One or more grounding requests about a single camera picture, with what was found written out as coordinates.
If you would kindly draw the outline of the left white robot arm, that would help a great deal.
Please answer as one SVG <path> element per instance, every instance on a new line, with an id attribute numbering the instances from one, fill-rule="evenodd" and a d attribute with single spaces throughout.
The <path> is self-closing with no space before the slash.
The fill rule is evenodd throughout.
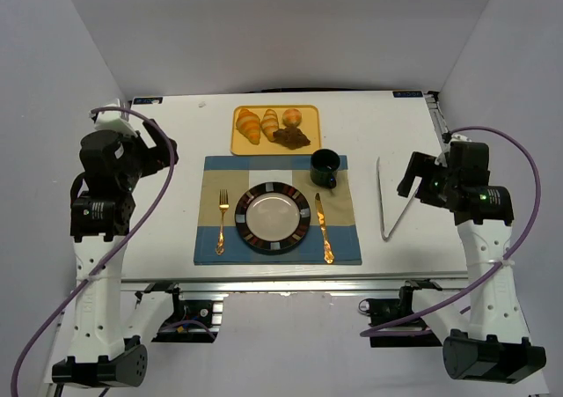
<path id="1" fill-rule="evenodd" d="M 173 315 L 172 287 L 152 288 L 128 321 L 121 321 L 124 254 L 134 227 L 139 179 L 178 161 L 176 145 L 153 121 L 143 122 L 154 144 L 122 121 L 85 136 L 79 157 L 85 190 L 71 198 L 70 236 L 81 290 L 67 356 L 52 367 L 56 384 L 82 388 L 138 387 L 149 365 L 147 347 Z"/>

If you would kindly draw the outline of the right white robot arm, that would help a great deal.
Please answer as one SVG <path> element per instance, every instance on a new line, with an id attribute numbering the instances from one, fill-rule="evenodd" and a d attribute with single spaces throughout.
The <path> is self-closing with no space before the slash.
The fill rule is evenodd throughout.
<path id="1" fill-rule="evenodd" d="M 546 365 L 546 352 L 531 342 L 515 293 L 514 269 L 508 251 L 514 212 L 509 191 L 489 183 L 489 148 L 484 143 L 453 141 L 438 157 L 414 152 L 399 183 L 409 195 L 444 208 L 454 216 L 462 241 L 470 314 L 454 307 L 431 312 L 438 290 L 415 289 L 412 308 L 442 342 L 446 372 L 452 379 L 515 384 Z"/>

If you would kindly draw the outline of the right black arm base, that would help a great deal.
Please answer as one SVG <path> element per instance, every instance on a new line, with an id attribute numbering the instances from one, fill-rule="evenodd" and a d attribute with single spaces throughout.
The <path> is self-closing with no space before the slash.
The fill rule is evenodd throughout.
<path id="1" fill-rule="evenodd" d="M 369 317 L 369 326 L 375 327 L 385 322 L 397 320 L 413 313 L 413 293 L 416 290 L 438 290 L 442 288 L 431 280 L 407 280 L 399 289 L 397 298 L 365 298 L 358 305 L 361 314 Z M 400 326 L 413 334 L 401 336 L 370 337 L 372 349 L 390 348 L 437 348 L 439 339 L 430 331 L 422 319 L 411 320 Z"/>

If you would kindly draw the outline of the dark brown bread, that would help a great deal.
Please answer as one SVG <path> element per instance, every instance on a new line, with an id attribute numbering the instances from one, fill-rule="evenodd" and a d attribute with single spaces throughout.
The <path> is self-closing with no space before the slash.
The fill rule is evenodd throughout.
<path id="1" fill-rule="evenodd" d="M 273 133 L 274 141 L 290 150 L 300 149 L 308 146 L 311 141 L 295 126 L 289 126 L 285 129 L 278 129 Z"/>

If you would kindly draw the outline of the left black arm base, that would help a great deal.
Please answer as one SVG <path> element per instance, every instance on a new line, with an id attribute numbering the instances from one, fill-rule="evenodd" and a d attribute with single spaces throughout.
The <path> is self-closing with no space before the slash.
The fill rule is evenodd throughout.
<path id="1" fill-rule="evenodd" d="M 135 309 L 155 298 L 157 293 L 172 297 L 172 313 L 164 320 L 153 342 L 159 343 L 213 343 L 220 322 L 214 320 L 219 312 L 218 301 L 210 298 L 185 298 L 177 283 L 150 283 L 144 290 L 135 292 Z"/>

